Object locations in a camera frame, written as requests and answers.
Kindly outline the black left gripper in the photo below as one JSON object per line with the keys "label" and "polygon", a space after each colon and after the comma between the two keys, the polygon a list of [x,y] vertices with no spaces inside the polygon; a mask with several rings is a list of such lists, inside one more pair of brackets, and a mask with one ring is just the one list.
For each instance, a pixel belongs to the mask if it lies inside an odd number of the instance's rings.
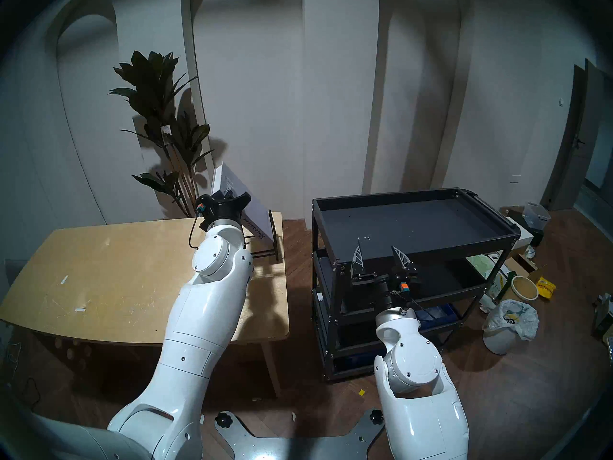
{"label": "black left gripper", "polygon": [[202,195],[196,199],[196,215],[204,221],[199,225],[201,230],[208,231],[211,225],[221,219],[228,219],[241,228],[241,217],[246,206],[251,202],[251,195],[244,192],[235,196],[233,190],[224,193],[217,191],[213,195]]}

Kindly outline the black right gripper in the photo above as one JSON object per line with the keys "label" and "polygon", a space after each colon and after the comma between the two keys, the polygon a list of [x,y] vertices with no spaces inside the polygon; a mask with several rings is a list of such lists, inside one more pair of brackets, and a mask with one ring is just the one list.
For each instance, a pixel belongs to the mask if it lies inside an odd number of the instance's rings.
{"label": "black right gripper", "polygon": [[374,309],[413,309],[413,292],[418,291],[418,270],[409,257],[395,246],[391,246],[394,265],[390,274],[377,275],[367,272],[363,265],[361,247],[353,255],[351,268],[351,296],[361,307]]}

